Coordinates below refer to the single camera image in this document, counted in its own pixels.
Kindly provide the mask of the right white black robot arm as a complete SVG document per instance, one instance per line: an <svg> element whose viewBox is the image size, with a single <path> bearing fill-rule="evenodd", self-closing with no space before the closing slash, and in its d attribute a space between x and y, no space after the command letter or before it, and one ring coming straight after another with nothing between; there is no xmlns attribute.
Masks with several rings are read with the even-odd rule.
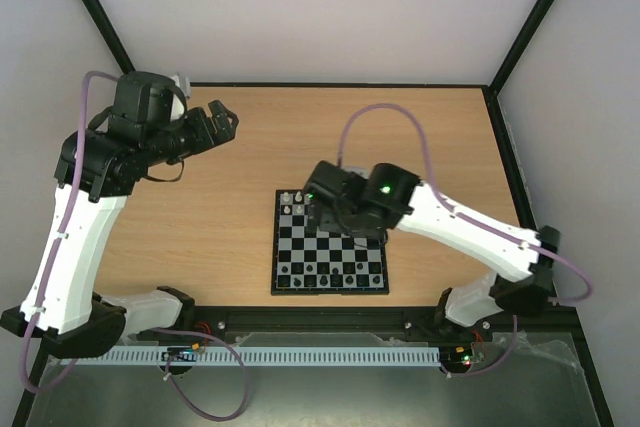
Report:
<svg viewBox="0 0 640 427"><path fill-rule="evenodd" d="M463 287L446 289L433 326L460 337L479 321L505 312L534 317L553 290L553 261L541 248L557 246L559 233L536 232L487 217L437 193L417 175L380 163L368 177L319 162L304 188L314 230L384 240L391 229L417 234L462 252L489 268Z"/></svg>

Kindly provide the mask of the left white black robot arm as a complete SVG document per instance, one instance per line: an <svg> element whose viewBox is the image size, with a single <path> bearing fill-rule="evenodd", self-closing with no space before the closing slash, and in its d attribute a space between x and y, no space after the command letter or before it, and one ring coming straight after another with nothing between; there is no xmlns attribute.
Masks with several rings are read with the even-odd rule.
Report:
<svg viewBox="0 0 640 427"><path fill-rule="evenodd" d="M176 77L134 71L119 77L113 103L82 118L62 145L54 177L55 210L37 277L25 300L3 312L1 325L40 339L58 359L95 358L119 340L156 328L186 329L194 299L162 286L146 294L94 291L111 230L135 185L159 164L232 141L238 116L219 100L189 108Z"/></svg>

